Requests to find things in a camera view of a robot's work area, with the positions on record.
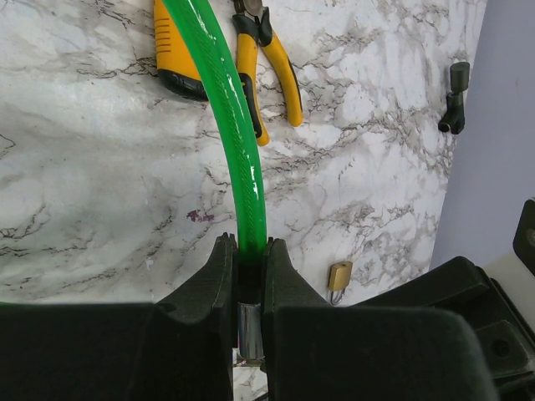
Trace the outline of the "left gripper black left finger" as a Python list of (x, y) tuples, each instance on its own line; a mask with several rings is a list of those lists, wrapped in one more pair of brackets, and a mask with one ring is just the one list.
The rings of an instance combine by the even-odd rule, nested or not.
[(237, 245), (156, 303), (6, 304), (4, 400), (230, 400)]

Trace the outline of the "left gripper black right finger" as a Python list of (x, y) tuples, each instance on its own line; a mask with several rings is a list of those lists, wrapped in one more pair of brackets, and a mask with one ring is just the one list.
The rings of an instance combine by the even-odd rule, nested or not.
[(332, 307), (271, 240), (262, 340), (272, 400), (496, 400), (476, 334), (422, 307)]

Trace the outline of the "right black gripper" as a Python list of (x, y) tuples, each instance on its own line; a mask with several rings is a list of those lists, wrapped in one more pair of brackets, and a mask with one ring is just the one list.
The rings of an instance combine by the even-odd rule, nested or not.
[(475, 331), (503, 400), (534, 398), (534, 202), (524, 203), (512, 251), (479, 267), (456, 256), (366, 307), (435, 307)]

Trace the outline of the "green cable lock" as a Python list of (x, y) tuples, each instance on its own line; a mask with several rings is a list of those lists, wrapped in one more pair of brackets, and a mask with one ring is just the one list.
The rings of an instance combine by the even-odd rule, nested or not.
[(242, 82), (217, 18), (207, 1), (167, 1), (209, 99), (232, 184), (237, 218), (238, 347), (245, 360), (262, 359), (262, 259), (268, 244), (257, 143)]

